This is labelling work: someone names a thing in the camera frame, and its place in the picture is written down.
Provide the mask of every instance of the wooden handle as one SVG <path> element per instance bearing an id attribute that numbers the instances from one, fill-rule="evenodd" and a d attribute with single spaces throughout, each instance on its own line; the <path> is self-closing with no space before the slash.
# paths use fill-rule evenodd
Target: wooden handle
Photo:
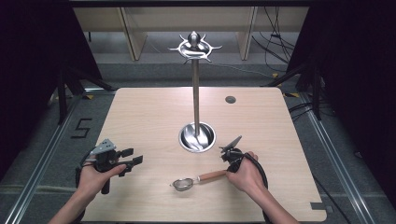
<path id="1" fill-rule="evenodd" d="M 207 180 L 207 179 L 210 179 L 210 178 L 213 178 L 213 177 L 217 177 L 217 176 L 220 176 L 220 175 L 225 175 L 226 173 L 227 173 L 227 171 L 221 170 L 221 171 L 215 171 L 215 172 L 207 173 L 207 174 L 204 174 L 204 175 L 198 175 L 198 181 Z"/>

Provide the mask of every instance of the light wood table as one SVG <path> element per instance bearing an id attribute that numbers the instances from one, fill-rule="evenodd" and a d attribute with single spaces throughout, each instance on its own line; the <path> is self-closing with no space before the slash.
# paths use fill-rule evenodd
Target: light wood table
<path id="1" fill-rule="evenodd" d="M 236 102 L 228 104 L 227 96 Z M 133 147 L 132 157 L 143 155 L 143 163 L 111 178 L 109 194 L 96 196 L 84 221 L 263 222 L 260 207 L 225 176 L 183 192 L 171 187 L 181 177 L 226 169 L 219 147 L 238 135 L 237 147 L 258 154 L 269 190 L 293 216 L 326 218 L 325 210 L 311 207 L 321 199 L 279 89 L 201 87 L 200 121 L 217 135 L 203 153 L 178 142 L 179 131 L 193 122 L 192 103 L 191 87 L 117 91 L 98 143 L 109 138 L 117 150 Z"/>

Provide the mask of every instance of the metal pole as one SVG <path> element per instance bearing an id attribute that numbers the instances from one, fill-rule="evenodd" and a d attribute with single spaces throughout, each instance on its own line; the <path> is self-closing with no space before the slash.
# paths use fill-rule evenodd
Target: metal pole
<path id="1" fill-rule="evenodd" d="M 199 60 L 192 59 L 192 93 L 194 100 L 194 125 L 195 125 L 195 136 L 199 135 L 200 125 L 199 125 Z"/>

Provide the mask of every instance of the forearm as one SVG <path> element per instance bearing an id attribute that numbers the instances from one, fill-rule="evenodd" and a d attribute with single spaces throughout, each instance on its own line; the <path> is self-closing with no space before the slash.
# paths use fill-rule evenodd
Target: forearm
<path id="1" fill-rule="evenodd" d="M 92 196 L 76 191 L 59 212 L 49 221 L 49 224 L 63 224 L 74 221 L 93 200 Z"/>
<path id="2" fill-rule="evenodd" d="M 259 205 L 270 220 L 276 223 L 299 223 L 282 205 L 273 197 L 267 189 L 247 191 L 247 195 Z"/>

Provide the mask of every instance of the round metal base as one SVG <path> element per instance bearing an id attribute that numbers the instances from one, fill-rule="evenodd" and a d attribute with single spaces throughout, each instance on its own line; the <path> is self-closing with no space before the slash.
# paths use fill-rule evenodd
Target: round metal base
<path id="1" fill-rule="evenodd" d="M 199 153 L 208 151 L 216 141 L 216 134 L 212 127 L 200 122 L 199 135 L 195 135 L 195 123 L 184 126 L 178 135 L 181 146 L 189 152 Z"/>

